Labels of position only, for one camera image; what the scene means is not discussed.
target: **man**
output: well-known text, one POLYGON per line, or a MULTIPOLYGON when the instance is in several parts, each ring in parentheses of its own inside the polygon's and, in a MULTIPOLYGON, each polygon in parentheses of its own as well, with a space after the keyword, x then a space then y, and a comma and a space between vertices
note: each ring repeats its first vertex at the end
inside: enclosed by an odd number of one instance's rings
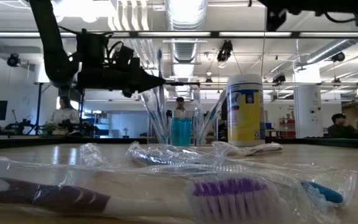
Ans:
POLYGON ((345 125, 346 116, 343 114, 334 114, 331 118, 334 125, 328 128, 328 134, 331 138, 354 138, 357 131, 351 125, 345 125))
POLYGON ((177 110, 181 110, 181 111, 185 111, 185 99, 183 99, 183 97, 178 97, 177 98, 177 110))

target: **column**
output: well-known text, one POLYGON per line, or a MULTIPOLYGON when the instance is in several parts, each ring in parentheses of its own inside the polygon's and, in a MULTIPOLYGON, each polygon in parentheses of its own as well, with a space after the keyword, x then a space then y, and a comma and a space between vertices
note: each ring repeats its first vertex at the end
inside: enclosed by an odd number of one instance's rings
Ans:
MULTIPOLYGON (((320 83, 319 65, 294 69, 294 82, 320 83)), ((294 88, 296 138, 323 137, 323 114, 319 85, 298 85, 294 88)))

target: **ventilation duct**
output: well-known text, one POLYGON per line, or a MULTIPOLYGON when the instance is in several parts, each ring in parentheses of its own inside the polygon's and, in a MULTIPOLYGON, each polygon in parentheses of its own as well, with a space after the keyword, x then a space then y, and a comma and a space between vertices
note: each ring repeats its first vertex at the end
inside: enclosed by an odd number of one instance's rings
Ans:
MULTIPOLYGON (((206 18, 208 0, 165 0, 167 23, 170 30, 201 30, 206 18)), ((172 43, 173 74, 190 77, 194 71, 197 53, 196 43, 172 43)))
MULTIPOLYGON (((346 40, 332 41, 329 44, 325 45, 324 47, 321 47, 319 50, 308 55, 306 58, 306 62, 308 64, 318 63, 322 60, 325 60, 329 57, 332 57, 332 56, 338 54, 339 52, 342 52, 345 49, 348 49, 349 47, 352 47, 355 44, 358 44, 358 39, 346 39, 346 40)), ((277 68, 273 69, 271 72, 274 72, 276 70, 284 71, 289 68, 292 68, 292 66, 293 66, 292 62, 284 62, 277 68)))

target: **disinfecting wipes canister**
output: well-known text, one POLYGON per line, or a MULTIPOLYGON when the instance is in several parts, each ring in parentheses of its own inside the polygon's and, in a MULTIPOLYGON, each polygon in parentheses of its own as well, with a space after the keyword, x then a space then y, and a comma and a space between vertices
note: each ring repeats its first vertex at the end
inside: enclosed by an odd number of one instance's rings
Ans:
POLYGON ((265 143, 264 93, 260 75, 234 75, 227 81, 229 143, 256 146, 265 143))

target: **table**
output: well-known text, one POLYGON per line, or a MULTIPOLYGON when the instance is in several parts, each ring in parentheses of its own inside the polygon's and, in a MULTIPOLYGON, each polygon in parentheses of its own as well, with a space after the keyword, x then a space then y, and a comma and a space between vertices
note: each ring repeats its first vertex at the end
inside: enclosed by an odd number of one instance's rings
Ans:
MULTIPOLYGON (((0 156, 6 156, 15 161, 41 162, 49 164, 69 164, 78 160, 79 154, 74 153, 79 144, 64 144, 60 146, 35 146, 14 149, 0 149, 0 156)), ((128 145, 100 144, 102 154, 112 162, 124 160, 128 145)), ((312 146, 312 145, 284 145, 282 152, 260 154, 252 158, 277 159, 282 162, 311 163, 337 166, 343 169, 358 171, 358 149, 312 146)), ((358 223, 358 184, 355 196, 348 208, 338 213, 341 223, 358 223)), ((14 213, 0 210, 0 223, 138 223, 127 222, 111 218, 82 218, 82 217, 45 217, 32 216, 23 213, 14 213)))

